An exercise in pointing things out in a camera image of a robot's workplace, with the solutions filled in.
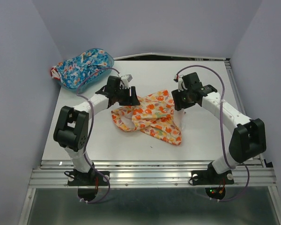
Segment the orange tulip print skirt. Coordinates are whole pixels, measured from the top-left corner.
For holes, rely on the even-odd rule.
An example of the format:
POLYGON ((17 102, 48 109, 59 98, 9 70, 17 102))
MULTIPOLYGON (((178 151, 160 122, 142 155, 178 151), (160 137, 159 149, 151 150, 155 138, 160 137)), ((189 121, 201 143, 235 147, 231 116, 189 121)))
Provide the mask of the orange tulip print skirt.
POLYGON ((183 114, 175 111, 168 90, 138 97, 140 105, 121 106, 111 111, 114 124, 124 132, 141 131, 172 145, 182 143, 183 114))

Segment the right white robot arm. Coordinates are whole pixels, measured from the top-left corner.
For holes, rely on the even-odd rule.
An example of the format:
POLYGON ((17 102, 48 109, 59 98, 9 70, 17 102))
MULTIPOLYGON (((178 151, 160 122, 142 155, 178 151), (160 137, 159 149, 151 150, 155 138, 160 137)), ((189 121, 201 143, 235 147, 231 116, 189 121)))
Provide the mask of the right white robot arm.
POLYGON ((232 134, 229 149, 223 156, 208 165, 199 179, 207 178, 217 183, 223 173, 235 169, 246 160, 266 150, 265 124, 261 119, 251 119, 242 114, 221 98, 212 85, 202 85, 197 73, 176 76, 178 88, 172 91, 176 111, 181 111, 196 104, 212 113, 220 121, 220 127, 226 127, 232 134))

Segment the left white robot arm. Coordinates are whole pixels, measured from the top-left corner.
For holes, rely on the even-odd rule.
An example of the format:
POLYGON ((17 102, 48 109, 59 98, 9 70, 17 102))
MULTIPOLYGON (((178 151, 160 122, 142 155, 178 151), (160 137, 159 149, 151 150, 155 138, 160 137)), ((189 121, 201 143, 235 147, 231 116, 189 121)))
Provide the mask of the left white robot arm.
POLYGON ((130 86, 131 75, 109 76, 107 84, 96 91, 91 98, 74 107, 61 108, 53 139, 68 153, 74 169, 66 172, 70 182, 91 184, 96 177, 93 162, 89 159, 86 146, 94 124, 94 116, 110 108, 116 102, 120 106, 136 106, 140 102, 134 86, 130 86))

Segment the red and white floral skirt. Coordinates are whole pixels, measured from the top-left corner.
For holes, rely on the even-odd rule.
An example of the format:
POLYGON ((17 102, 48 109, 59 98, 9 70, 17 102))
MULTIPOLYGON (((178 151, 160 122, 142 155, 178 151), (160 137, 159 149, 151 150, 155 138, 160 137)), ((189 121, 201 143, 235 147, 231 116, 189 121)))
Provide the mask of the red and white floral skirt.
POLYGON ((51 68, 51 78, 60 81, 60 75, 56 67, 51 68))

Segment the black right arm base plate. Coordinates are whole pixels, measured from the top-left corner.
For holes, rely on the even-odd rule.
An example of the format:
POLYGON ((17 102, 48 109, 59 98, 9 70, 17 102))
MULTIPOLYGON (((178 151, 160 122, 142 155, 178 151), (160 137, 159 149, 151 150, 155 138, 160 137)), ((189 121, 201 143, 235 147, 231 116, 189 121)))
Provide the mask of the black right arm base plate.
POLYGON ((188 182, 192 186, 232 185, 234 184, 234 178, 231 170, 221 174, 207 170, 194 170, 191 171, 188 182))

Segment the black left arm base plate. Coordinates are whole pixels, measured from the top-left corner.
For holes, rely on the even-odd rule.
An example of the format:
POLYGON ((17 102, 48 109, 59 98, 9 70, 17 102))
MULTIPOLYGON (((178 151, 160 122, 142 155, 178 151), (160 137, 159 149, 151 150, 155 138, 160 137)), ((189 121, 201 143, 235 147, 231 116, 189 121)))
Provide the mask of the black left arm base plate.
POLYGON ((79 186, 108 186, 108 183, 103 176, 95 171, 82 173, 77 170, 65 171, 64 175, 67 176, 67 185, 70 187, 79 186))

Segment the aluminium rail frame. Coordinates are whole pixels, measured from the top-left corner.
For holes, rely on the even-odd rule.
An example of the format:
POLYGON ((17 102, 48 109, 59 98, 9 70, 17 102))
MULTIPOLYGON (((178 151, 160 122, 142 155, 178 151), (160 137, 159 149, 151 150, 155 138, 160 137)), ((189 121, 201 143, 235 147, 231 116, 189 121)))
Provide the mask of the aluminium rail frame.
POLYGON ((214 224, 281 225, 281 199, 274 169, 262 155, 232 171, 234 184, 227 198, 242 188, 246 192, 230 202, 209 200, 202 186, 191 186, 193 170, 205 170, 222 155, 221 132, 226 127, 200 106, 186 110, 183 141, 170 145, 141 132, 123 132, 111 121, 110 110, 95 117, 88 154, 100 171, 109 171, 110 193, 103 203, 84 204, 77 187, 67 185, 64 171, 73 165, 53 140, 61 107, 82 101, 61 89, 52 118, 42 161, 32 171, 19 223, 22 225, 65 224, 214 224))

